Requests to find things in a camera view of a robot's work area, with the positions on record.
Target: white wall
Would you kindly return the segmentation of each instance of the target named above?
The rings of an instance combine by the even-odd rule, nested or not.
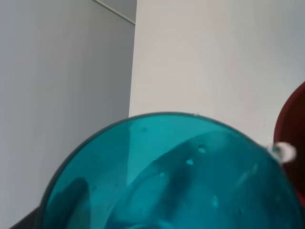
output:
[[[91,0],[0,1],[0,229],[90,135],[126,118],[134,26]]]
[[[305,80],[303,0],[141,0],[129,115],[182,111],[261,144]]]

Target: red object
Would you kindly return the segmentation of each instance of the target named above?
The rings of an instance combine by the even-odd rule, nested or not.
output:
[[[284,169],[305,206],[305,82],[284,104],[276,121],[274,142],[288,142],[297,149],[296,159]]]

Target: teal plastic bowl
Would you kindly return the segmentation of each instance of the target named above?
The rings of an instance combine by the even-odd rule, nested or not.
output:
[[[212,119],[146,114],[115,123],[63,162],[38,229],[303,229],[268,152]]]

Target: bowl rim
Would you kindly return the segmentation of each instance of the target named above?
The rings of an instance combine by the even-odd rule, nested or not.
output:
[[[97,136],[103,134],[104,132],[119,126],[125,122],[129,122],[132,120],[136,120],[136,119],[141,119],[141,118],[145,118],[145,117],[152,117],[152,116],[163,116],[163,115],[168,115],[168,116],[187,116],[187,117],[192,117],[192,118],[198,118],[198,119],[203,119],[204,121],[209,121],[209,122],[213,122],[216,125],[221,125],[237,134],[239,134],[240,136],[242,136],[243,138],[247,139],[248,141],[252,142],[253,144],[256,144],[257,146],[263,148],[262,146],[260,146],[258,143],[256,143],[254,140],[252,140],[250,137],[248,137],[247,135],[245,135],[244,133],[242,133],[241,131],[227,125],[224,124],[222,122],[216,121],[212,118],[209,117],[205,117],[205,116],[201,116],[198,114],[191,114],[191,113],[184,113],[184,112],[154,112],[154,113],[146,113],[146,114],[140,114],[140,115],[135,115],[132,117],[128,117],[125,119],[122,119],[120,121],[114,122],[113,124],[110,124],[104,128],[102,128],[101,130],[97,131],[95,134],[91,135],[90,137],[88,137],[86,140],[84,140],[78,147],[76,147],[76,149],[74,149],[66,158],[65,160],[61,163],[61,165],[57,168],[57,170],[55,171],[54,175],[52,176],[50,182],[48,183],[44,194],[42,196],[42,199],[40,201],[40,205],[39,205],[39,209],[38,209],[38,214],[36,217],[36,221],[35,221],[35,228],[36,229],[42,229],[43,228],[43,217],[45,215],[45,210],[49,201],[49,198],[51,196],[51,193],[54,189],[54,186],[56,185],[56,182],[58,180],[58,178],[61,176],[62,172],[65,170],[66,166],[73,160],[73,158],[89,143],[91,142],[93,139],[95,139]]]

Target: gray wall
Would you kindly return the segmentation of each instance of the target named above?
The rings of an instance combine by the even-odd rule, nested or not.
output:
[[[128,116],[134,26],[92,0],[8,0],[0,31],[4,229],[38,206],[75,147]]]
[[[96,0],[135,22],[137,0]]]

